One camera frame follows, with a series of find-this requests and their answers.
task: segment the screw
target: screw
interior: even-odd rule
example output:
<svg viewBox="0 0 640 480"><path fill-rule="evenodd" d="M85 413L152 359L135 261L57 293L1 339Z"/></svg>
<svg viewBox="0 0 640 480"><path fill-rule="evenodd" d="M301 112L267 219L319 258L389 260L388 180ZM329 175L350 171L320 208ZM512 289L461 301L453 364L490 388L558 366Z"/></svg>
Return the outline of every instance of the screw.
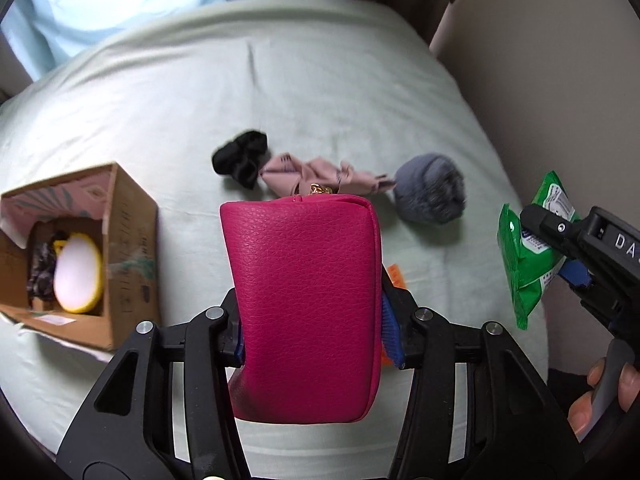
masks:
<svg viewBox="0 0 640 480"><path fill-rule="evenodd" d="M136 332L139 334L147 334L154 329L154 324L150 321L140 321L136 327Z"/></svg>
<svg viewBox="0 0 640 480"><path fill-rule="evenodd" d="M225 315L225 311L219 306L210 306L204 315L209 319L219 319L220 317Z"/></svg>
<svg viewBox="0 0 640 480"><path fill-rule="evenodd" d="M433 312L428 308L422 306L415 311L414 316L420 321L428 321L430 319L433 319Z"/></svg>
<svg viewBox="0 0 640 480"><path fill-rule="evenodd" d="M486 331L491 335L500 335L502 333L502 325L492 321L486 324Z"/></svg>

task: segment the human hand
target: human hand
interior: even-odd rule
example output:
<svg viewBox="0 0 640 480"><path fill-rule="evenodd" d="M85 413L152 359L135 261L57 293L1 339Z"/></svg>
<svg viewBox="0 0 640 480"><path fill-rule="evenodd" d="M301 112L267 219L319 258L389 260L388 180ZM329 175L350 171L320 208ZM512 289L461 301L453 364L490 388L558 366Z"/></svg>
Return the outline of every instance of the human hand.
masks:
<svg viewBox="0 0 640 480"><path fill-rule="evenodd" d="M587 375L587 383L594 388L602 377L604 371L604 359L600 359L593 365ZM626 364L618 381L618 401L623 410L628 412L634 400L640 392L640 372L631 365ZM580 433L591 420L591 397L593 392L587 392L576 400L569 409L569 424L574 433Z"/></svg>

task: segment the orange tag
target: orange tag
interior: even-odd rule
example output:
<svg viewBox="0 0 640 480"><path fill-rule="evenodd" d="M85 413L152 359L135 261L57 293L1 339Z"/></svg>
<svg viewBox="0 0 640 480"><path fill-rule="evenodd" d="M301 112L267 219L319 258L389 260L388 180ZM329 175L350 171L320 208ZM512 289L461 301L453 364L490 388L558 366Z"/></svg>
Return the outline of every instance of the orange tag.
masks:
<svg viewBox="0 0 640 480"><path fill-rule="evenodd" d="M393 264L386 268L386 272L389 273L389 277L391 278L391 283L394 284L397 288L406 288L406 283L404 282L404 277L402 276L402 272L400 272L400 267L398 264Z"/></svg>
<svg viewBox="0 0 640 480"><path fill-rule="evenodd" d="M404 282L404 277L402 276L402 272L400 272L400 267L398 264L393 264L386 268L386 272L389 274L389 278L391 279L391 283L393 286L397 288L406 289L406 283ZM385 349L382 349L382 365L383 366L393 366L393 361L386 356Z"/></svg>

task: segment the cardboard box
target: cardboard box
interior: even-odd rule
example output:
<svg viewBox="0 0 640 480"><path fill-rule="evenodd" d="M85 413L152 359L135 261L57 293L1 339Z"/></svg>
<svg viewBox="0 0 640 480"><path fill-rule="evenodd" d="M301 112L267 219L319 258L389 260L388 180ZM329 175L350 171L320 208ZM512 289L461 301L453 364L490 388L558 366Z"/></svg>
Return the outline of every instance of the cardboard box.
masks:
<svg viewBox="0 0 640 480"><path fill-rule="evenodd" d="M115 163L2 194L0 312L73 343L117 348L140 321L159 322L157 219L156 202ZM28 300L33 248L58 229L89 235L102 253L104 291L90 313Z"/></svg>

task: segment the gold zipper pull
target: gold zipper pull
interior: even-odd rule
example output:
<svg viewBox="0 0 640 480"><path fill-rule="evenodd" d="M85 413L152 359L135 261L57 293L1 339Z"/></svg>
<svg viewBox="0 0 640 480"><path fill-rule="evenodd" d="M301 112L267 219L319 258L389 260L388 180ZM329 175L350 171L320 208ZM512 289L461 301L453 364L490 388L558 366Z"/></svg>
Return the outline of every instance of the gold zipper pull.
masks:
<svg viewBox="0 0 640 480"><path fill-rule="evenodd" d="M328 186L320 186L320 184L312 184L311 185L311 194L315 195L318 193L333 193L334 190Z"/></svg>

